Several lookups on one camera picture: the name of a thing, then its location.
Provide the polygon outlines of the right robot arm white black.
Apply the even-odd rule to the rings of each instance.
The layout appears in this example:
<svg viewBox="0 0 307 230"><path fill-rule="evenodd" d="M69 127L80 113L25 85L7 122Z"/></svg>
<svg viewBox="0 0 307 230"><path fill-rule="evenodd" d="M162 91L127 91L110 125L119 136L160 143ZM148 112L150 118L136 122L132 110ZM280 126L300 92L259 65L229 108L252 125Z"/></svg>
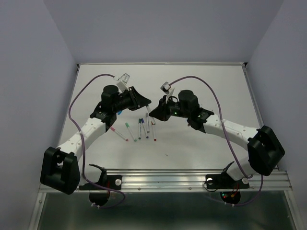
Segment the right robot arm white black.
<svg viewBox="0 0 307 230"><path fill-rule="evenodd" d="M235 161L223 170L221 183L226 187L256 173L269 176L285 155L270 127L247 127L220 119L214 112L200 107L197 96L190 90L181 91L176 101L172 96L163 96L149 115L160 121L167 121L171 116L185 118L193 129L224 138L228 145L235 143L245 149L246 157L234 157Z"/></svg>

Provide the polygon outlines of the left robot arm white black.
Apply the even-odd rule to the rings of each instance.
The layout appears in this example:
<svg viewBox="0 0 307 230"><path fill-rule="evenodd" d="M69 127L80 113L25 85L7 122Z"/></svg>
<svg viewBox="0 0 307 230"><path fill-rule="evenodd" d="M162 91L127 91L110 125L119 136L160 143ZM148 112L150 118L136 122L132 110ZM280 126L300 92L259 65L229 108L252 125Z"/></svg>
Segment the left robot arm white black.
<svg viewBox="0 0 307 230"><path fill-rule="evenodd" d="M139 94L134 87L123 92L119 92L115 85L104 87L101 100L86 123L66 142L56 148L49 147L45 151L41 184L68 195L72 194L77 186L86 183L79 167L84 150L113 126L119 111L135 111L150 103L151 100Z"/></svg>

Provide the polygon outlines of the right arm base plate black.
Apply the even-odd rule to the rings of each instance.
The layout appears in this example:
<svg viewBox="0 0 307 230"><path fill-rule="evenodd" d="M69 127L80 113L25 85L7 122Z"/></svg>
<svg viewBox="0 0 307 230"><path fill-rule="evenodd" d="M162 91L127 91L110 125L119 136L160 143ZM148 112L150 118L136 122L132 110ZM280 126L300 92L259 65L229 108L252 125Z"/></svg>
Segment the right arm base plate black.
<svg viewBox="0 0 307 230"><path fill-rule="evenodd" d="M203 187L209 192L219 190L222 201L237 205L241 199L241 189L250 188L247 179L233 180L227 174L209 174L205 176Z"/></svg>

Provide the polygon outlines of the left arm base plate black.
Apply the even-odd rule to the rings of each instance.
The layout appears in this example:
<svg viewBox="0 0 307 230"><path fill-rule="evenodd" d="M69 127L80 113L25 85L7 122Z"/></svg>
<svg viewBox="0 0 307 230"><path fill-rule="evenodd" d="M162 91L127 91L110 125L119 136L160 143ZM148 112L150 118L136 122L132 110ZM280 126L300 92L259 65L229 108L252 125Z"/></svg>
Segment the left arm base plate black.
<svg viewBox="0 0 307 230"><path fill-rule="evenodd" d="M89 201L91 206L97 209L106 209L118 206L126 199L125 194L121 191L122 175L102 174L95 184L87 182L78 188L81 191L90 191Z"/></svg>

